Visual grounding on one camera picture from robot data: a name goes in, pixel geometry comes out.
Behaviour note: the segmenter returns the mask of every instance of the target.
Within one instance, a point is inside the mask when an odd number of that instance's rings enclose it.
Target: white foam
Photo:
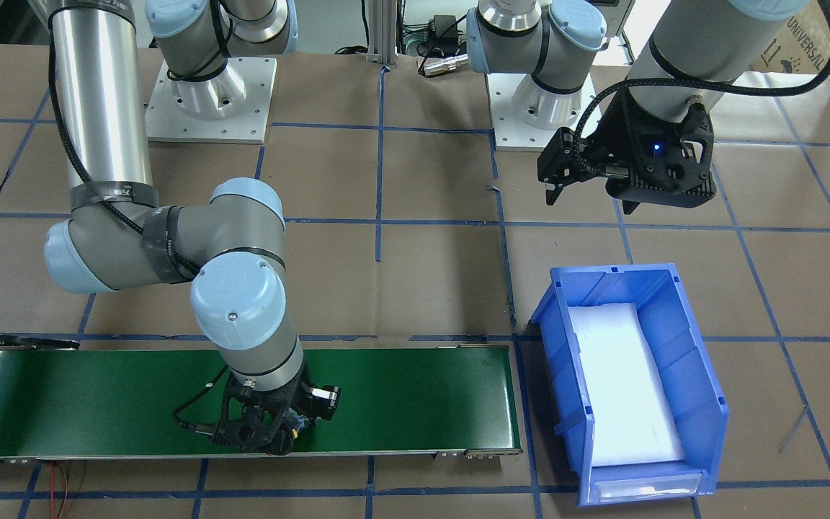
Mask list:
[[[591,466],[682,460],[681,439],[633,303],[570,306],[595,426]]]

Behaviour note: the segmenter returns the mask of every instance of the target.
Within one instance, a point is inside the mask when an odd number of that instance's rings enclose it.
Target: blue plastic bin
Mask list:
[[[579,506],[715,492],[728,407],[675,266],[566,267],[551,269],[550,278],[531,321],[543,333],[559,411],[555,431],[579,473]],[[568,308],[606,303],[635,303],[685,460],[591,466],[597,410],[589,401]]]

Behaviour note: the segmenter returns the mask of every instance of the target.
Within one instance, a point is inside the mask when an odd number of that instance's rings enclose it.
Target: green conveyor belt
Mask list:
[[[504,346],[305,353],[342,400],[297,454],[520,449]],[[0,351],[0,459],[234,456],[171,419],[221,367],[216,351]],[[216,421],[222,385],[184,418]]]

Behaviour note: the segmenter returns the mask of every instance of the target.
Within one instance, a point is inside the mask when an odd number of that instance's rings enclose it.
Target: table surface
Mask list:
[[[148,98],[161,55],[139,58]],[[63,517],[583,515],[527,320],[550,267],[630,262],[677,265],[731,421],[717,494],[595,513],[830,517],[830,79],[798,98],[724,97],[712,111],[718,196],[622,216],[602,180],[544,204],[536,154],[493,148],[483,76],[424,79],[406,58],[389,72],[362,56],[279,60],[264,148],[149,146],[161,202],[206,203],[230,177],[276,188],[309,349],[508,344],[525,453],[65,463]],[[599,89],[624,75],[593,70]],[[46,49],[0,46],[0,332],[84,350],[212,349],[187,285],[78,296],[49,279],[40,250],[69,202],[45,91]],[[0,466],[0,517],[48,515],[49,482],[46,464]]]

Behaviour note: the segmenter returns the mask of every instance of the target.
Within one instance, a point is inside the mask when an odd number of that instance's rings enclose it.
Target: white mounting plate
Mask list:
[[[168,79],[168,66],[162,62],[149,106],[146,109],[146,136],[159,142],[228,142],[264,144],[267,116],[277,59],[273,57],[230,58],[245,80],[247,96],[243,109],[222,119],[195,119],[178,108]]]
[[[546,147],[546,144],[550,142],[555,133],[555,130],[531,127],[518,117],[517,112],[514,111],[511,98],[514,97],[514,91],[516,91],[517,85],[520,85],[524,76],[526,74],[488,74],[488,105],[491,108],[491,122],[495,128],[495,148],[498,148],[498,150],[539,151]],[[594,99],[595,93],[594,83],[591,82],[591,76],[588,76],[582,85],[582,112],[585,111],[591,99]],[[576,120],[569,127],[576,128],[578,121],[579,118],[576,117]],[[583,137],[590,135],[597,128],[599,121],[600,108],[595,108],[585,124]]]

